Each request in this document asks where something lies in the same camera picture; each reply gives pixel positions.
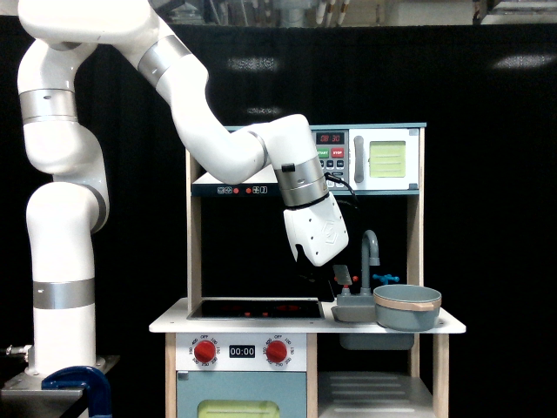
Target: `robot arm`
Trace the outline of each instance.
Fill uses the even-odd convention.
[[[305,118],[293,115],[230,134],[206,102],[206,68],[147,0],[21,0],[19,16],[51,48],[113,44],[166,100],[186,149],[215,178],[237,184],[272,164],[288,206],[285,224],[294,257],[302,246],[322,266],[347,245]]]
[[[109,211],[103,155],[77,121],[74,77],[97,44],[112,44],[171,107],[185,147],[217,179],[237,184],[272,164],[287,209],[292,252],[321,266],[348,243],[312,133],[294,115],[230,134],[205,99],[207,70],[147,0],[20,0],[22,26],[37,39],[20,65],[25,148],[53,176],[28,204],[33,261],[35,365],[39,374],[94,364],[91,232]]]

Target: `oven window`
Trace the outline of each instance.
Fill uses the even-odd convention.
[[[372,141],[369,145],[370,177],[406,176],[405,141]]]
[[[280,418],[279,406],[272,401],[202,401],[198,418]]]

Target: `green button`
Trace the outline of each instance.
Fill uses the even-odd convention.
[[[329,158],[329,149],[328,148],[318,148],[317,155],[319,158]]]

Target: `gray pot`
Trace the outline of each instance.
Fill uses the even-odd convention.
[[[373,290],[377,322],[383,327],[419,333],[437,325],[441,293],[423,286],[388,285]]]

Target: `knob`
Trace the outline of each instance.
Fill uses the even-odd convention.
[[[286,346],[282,341],[271,341],[265,351],[267,359],[273,363],[280,363],[286,358]]]
[[[195,358],[202,363],[208,363],[214,359],[216,353],[217,349],[215,348],[215,345],[208,340],[201,341],[193,349],[193,355],[195,355]]]

